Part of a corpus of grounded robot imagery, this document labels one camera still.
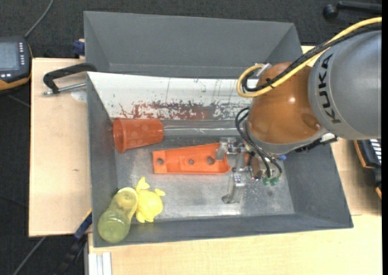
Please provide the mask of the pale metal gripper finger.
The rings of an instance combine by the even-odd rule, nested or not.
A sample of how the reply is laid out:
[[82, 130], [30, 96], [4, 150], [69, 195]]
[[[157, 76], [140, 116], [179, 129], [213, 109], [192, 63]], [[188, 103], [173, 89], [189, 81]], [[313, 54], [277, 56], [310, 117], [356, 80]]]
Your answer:
[[222, 160], [228, 154], [236, 153], [236, 138], [222, 137], [219, 140], [219, 147], [215, 151], [216, 160]]
[[242, 176], [232, 174], [229, 179], [227, 193], [222, 197], [225, 204], [240, 203], [245, 190], [245, 183]]

